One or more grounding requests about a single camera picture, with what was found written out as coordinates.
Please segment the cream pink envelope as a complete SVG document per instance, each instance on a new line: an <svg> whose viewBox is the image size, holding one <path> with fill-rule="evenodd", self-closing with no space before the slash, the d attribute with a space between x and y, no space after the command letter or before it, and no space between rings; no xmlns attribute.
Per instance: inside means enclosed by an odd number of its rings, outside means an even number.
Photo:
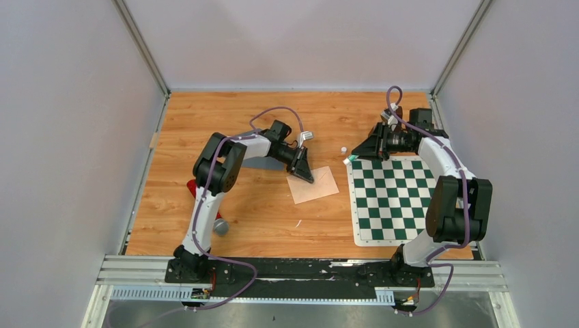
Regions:
<svg viewBox="0 0 579 328"><path fill-rule="evenodd" d="M309 183L295 176L288 176L287 182L295 204L316 200L339 192L329 166L312 171L314 182Z"/></svg>

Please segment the green white glue stick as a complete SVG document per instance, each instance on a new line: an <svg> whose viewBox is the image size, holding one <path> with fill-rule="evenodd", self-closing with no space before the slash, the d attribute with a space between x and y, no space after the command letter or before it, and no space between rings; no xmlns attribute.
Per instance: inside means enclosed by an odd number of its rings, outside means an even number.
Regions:
<svg viewBox="0 0 579 328"><path fill-rule="evenodd" d="M344 165L350 165L353 161L358 158L358 155L350 155L343 160Z"/></svg>

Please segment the grey envelope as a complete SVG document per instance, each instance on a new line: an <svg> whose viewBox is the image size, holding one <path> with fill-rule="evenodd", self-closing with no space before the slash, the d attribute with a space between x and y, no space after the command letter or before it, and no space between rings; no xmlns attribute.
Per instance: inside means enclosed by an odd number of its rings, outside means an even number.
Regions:
<svg viewBox="0 0 579 328"><path fill-rule="evenodd" d="M234 141L240 142L247 147L242 167L283 171L284 164L268 156L271 142L263 135L246 132L236 135Z"/></svg>

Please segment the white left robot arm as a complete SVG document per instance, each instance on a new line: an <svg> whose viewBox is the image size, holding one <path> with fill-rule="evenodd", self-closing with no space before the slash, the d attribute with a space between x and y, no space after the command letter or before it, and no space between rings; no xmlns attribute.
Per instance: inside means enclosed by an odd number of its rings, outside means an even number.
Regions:
<svg viewBox="0 0 579 328"><path fill-rule="evenodd" d="M287 173L310 184L315 179L303 143L313 139L311 131L298 135L297 146L285 141L291 133L287 124L275 120L270 128L235 136L214 133L197 159L193 176L196 196L186 236L169 261L168 272L185 274L192 282L202 282L209 273L208 254L212 231L226 193L235 185L247 159L272 158L286 165Z"/></svg>

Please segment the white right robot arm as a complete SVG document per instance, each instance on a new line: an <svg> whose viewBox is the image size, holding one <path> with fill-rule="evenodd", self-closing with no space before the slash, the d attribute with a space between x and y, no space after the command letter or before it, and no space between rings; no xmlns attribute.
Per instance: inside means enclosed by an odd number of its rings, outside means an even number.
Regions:
<svg viewBox="0 0 579 328"><path fill-rule="evenodd" d="M352 151L363 160L387 161L392 154L414 152L436 180L434 194L425 214L425 230L398 247L390 266L391 279L407 285L417 269L449 249L465 248L484 238L492 201L492 183L477 178L451 148L449 136L434 128L431 109L410 110L410 119L390 104L368 137Z"/></svg>

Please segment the green white chessboard mat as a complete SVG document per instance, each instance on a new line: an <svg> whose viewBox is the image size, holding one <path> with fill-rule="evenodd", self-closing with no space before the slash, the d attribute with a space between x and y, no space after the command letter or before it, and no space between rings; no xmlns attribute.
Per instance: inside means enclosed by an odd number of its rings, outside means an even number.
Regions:
<svg viewBox="0 0 579 328"><path fill-rule="evenodd" d="M425 230L436 179L419 156L345 165L355 245L396 247Z"/></svg>

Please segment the red microphone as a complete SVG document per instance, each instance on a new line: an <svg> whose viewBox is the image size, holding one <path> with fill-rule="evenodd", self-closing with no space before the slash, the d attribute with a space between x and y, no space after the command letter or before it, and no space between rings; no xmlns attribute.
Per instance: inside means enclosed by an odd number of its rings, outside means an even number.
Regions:
<svg viewBox="0 0 579 328"><path fill-rule="evenodd" d="M195 199L197 194L197 184L195 179L189 180L186 183L186 187ZM222 217L220 212L217 212L216 214L212 230L217 236L225 236L229 232L229 223Z"/></svg>

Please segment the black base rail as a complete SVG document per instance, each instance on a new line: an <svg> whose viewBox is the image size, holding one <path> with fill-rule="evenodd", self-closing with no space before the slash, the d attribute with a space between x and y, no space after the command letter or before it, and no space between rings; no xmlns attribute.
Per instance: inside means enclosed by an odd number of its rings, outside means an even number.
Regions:
<svg viewBox="0 0 579 328"><path fill-rule="evenodd" d="M208 284L215 297L230 297L245 287L241 297L263 299L374 299L381 287L434 286L431 271L413 273L388 260L349 266L344 260L300 258L204 260L194 268L173 258L165 282Z"/></svg>

